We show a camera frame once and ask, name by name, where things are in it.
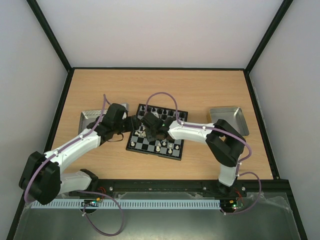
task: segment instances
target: chess board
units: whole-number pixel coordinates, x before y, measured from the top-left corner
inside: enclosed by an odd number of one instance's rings
[[[170,108],[164,108],[159,106],[148,105],[148,112],[156,113],[162,120],[167,117],[175,117],[175,110]],[[146,113],[146,105],[139,104],[136,112],[138,119]],[[187,121],[188,112],[178,110],[179,119],[181,121]],[[145,127],[140,124],[139,129],[130,133],[126,150],[134,151],[143,154],[157,155],[163,158],[181,160],[182,152],[184,148],[184,140],[155,140],[148,141],[145,134]]]

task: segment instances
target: wooden tabletop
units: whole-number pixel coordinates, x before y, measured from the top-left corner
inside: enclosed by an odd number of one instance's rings
[[[179,110],[188,112],[188,122],[208,123],[212,107],[241,107],[250,135],[245,137],[252,157],[240,173],[252,171],[272,179],[266,151],[242,71],[214,70],[111,70],[76,69],[53,143],[57,148],[78,134],[80,113],[101,109],[103,94],[111,103],[129,103],[129,115],[156,92],[172,94]],[[155,96],[151,105],[174,108],[166,95]],[[206,144],[184,142],[182,160],[126,150],[129,133],[120,142],[106,142],[72,163],[66,173],[88,169],[100,179],[206,180],[217,179],[220,163]],[[240,179],[254,179],[245,175]]]

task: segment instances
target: white wall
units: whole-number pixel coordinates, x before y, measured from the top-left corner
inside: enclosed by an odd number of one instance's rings
[[[73,67],[245,68],[282,0],[38,0]]]
[[[276,163],[319,239],[320,1],[293,1],[251,72]]]
[[[67,72],[27,1],[0,1],[0,239],[23,191],[28,156],[44,150]]]

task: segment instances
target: metal tray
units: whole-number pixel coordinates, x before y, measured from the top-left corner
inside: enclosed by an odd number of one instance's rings
[[[211,123],[216,123],[218,119],[226,120],[242,136],[249,135],[246,119],[240,107],[232,106],[211,108],[208,114],[208,120]]]
[[[127,111],[129,111],[129,104],[128,103],[122,103],[122,106],[125,107]],[[78,134],[80,134],[84,129],[87,128],[87,125],[94,122],[97,117],[99,117],[101,114],[100,110],[87,110],[83,111],[80,114],[80,121],[79,121],[79,128],[78,128]]]

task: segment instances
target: robotic arm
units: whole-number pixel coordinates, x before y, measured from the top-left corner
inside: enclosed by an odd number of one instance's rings
[[[114,134],[131,132],[138,128],[137,118],[135,116],[128,117],[126,108],[117,103],[109,106],[102,121],[96,126],[94,131],[91,131],[97,121],[98,118],[95,122],[90,123],[87,128],[74,139],[54,150],[47,151],[44,154],[37,151],[32,153],[24,167],[19,181],[19,187],[26,190],[36,169],[50,156],[55,154],[55,157],[42,168],[33,181],[29,195],[42,205],[45,205],[62,193],[77,190],[94,191],[97,188],[98,177],[92,172],[81,169],[75,173],[63,173],[64,170],[83,154],[112,139]],[[59,153],[59,149],[65,146],[68,147]]]
[[[219,182],[227,187],[234,184],[238,159],[245,146],[231,136],[208,129],[211,127],[224,130],[246,141],[227,121],[219,119],[216,123],[208,124],[183,122],[181,125],[173,117],[163,121],[156,114],[147,112],[141,122],[147,128],[146,137],[149,141],[181,139],[207,144],[220,163]]]
[[[44,154],[37,151],[32,153],[19,181],[20,188],[26,190],[39,166],[55,155],[36,175],[29,189],[28,194],[30,196],[42,205],[46,205],[62,193],[77,190],[95,191],[98,177],[92,172],[81,169],[75,173],[63,173],[64,170],[83,154],[112,139],[114,134],[131,132],[139,127],[136,116],[129,117],[126,108],[117,103],[109,106],[102,121],[92,131],[97,121],[98,118],[95,122],[90,123],[77,137],[54,150],[47,151]],[[212,127],[224,130],[245,141],[225,120],[219,119],[215,124],[184,122],[185,125],[181,125],[173,117],[168,117],[163,121],[155,114],[147,112],[141,122],[146,127],[146,136],[149,141],[182,139],[207,144],[215,158],[220,162],[219,182],[227,187],[233,185],[236,179],[238,158],[244,151],[244,145],[228,135],[223,140],[221,137],[224,137],[224,135],[220,132],[206,129]],[[188,127],[187,125],[199,126],[199,128]]]

